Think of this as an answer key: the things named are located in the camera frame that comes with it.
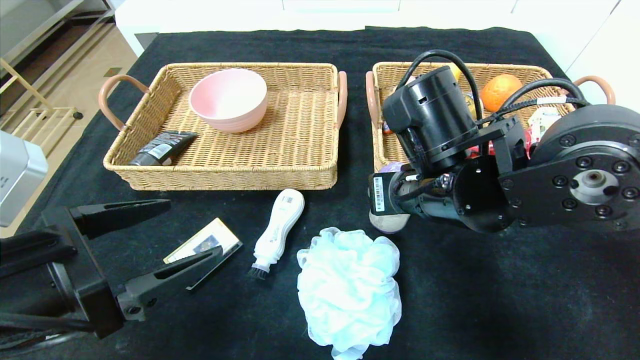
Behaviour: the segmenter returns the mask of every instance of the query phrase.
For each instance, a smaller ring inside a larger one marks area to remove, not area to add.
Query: table
[[[303,192],[307,206],[267,281],[245,276],[255,240],[277,192],[136,192],[102,167],[116,130],[98,113],[51,179],[20,230],[38,226],[51,206],[171,199],[171,211],[91,242],[119,293],[149,272],[214,217],[244,247],[198,292],[158,304],[147,322],[127,323],[109,337],[60,345],[29,359],[329,359],[309,340],[296,291],[296,252],[321,229],[364,229],[371,134],[364,76],[378,61],[410,61],[442,48],[467,62],[558,66],[529,33],[492,28],[256,31],[159,35],[129,72],[149,84],[165,64],[191,61],[329,62],[349,76],[340,132],[339,178],[331,189]],[[140,93],[119,86],[109,98],[126,119]],[[595,234],[565,227],[477,234],[417,218],[389,236],[400,249],[396,275],[403,317],[390,344],[365,359],[633,359],[640,354],[638,233]]]

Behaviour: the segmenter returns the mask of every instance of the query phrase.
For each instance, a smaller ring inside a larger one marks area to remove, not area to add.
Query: wooden rack
[[[38,104],[43,106],[42,108],[30,109],[27,116],[11,131],[11,135],[18,136],[23,140],[40,146],[44,154],[48,156],[60,140],[60,137],[56,137],[55,134],[63,134],[66,132],[76,120],[83,117],[83,114],[78,112],[75,107],[54,107],[2,58],[0,58],[0,67],[12,75],[12,77],[0,87],[0,94],[11,84],[18,81],[38,100]]]

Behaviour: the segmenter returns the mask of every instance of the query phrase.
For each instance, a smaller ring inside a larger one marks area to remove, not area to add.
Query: barcode label
[[[149,150],[149,155],[160,160],[167,152],[169,152],[169,150],[171,150],[171,145],[167,143],[161,143],[160,145]]]
[[[381,177],[373,177],[373,196],[376,201],[376,211],[385,210],[385,191]]]

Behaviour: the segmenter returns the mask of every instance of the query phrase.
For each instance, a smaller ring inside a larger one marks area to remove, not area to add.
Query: basket handle
[[[98,105],[100,106],[100,110],[102,110],[102,113],[104,114],[104,116],[106,116],[107,119],[109,119],[109,121],[118,130],[122,130],[122,128],[124,127],[124,124],[122,123],[122,121],[120,121],[120,119],[118,119],[116,115],[113,114],[111,109],[109,109],[109,105],[107,105],[107,96],[109,95],[109,92],[111,91],[111,89],[118,82],[122,80],[126,80],[132,83],[133,85],[135,85],[136,88],[138,88],[143,93],[146,93],[146,94],[149,93],[148,87],[146,87],[143,83],[139,82],[138,80],[136,80],[135,78],[129,75],[120,74],[120,75],[111,76],[109,79],[107,79],[107,81],[104,82],[104,85],[100,88],[100,92],[98,92]]]
[[[347,73],[338,72],[338,122],[335,124],[336,129],[340,129],[344,116],[347,112]]]
[[[587,81],[593,81],[594,83],[598,84],[598,86],[604,92],[604,95],[607,97],[607,104],[609,105],[616,104],[616,93],[613,92],[613,88],[611,87],[611,85],[609,85],[609,83],[605,79],[601,78],[600,76],[595,76],[595,75],[582,76],[580,79],[574,81],[573,83],[576,85],[582,85]],[[563,95],[569,94],[569,92],[567,92],[566,90],[561,90],[561,92]]]
[[[365,75],[365,84],[367,88],[367,105],[369,106],[369,116],[371,122],[377,125],[380,114],[378,112],[378,100],[376,98],[376,87],[373,83],[373,71],[367,71]]]

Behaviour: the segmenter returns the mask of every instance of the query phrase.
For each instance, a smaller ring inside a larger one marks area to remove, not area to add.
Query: yellow fruit
[[[406,81],[406,84],[408,84],[408,83],[412,82],[413,80],[415,80],[415,76],[411,75],[411,76],[409,77],[409,80],[407,80],[407,81]]]
[[[450,63],[448,64],[449,67],[451,68],[451,72],[453,73],[453,78],[457,81],[460,78],[460,74],[462,74],[462,70],[460,70],[456,64],[454,63]]]
[[[474,120],[477,120],[476,118],[476,104],[474,103],[474,96],[473,94],[471,94],[470,92],[465,94],[465,102],[467,103],[467,108],[469,109],[469,112],[471,113],[471,117]],[[480,99],[480,108],[483,108],[483,104],[482,104],[482,99]]]

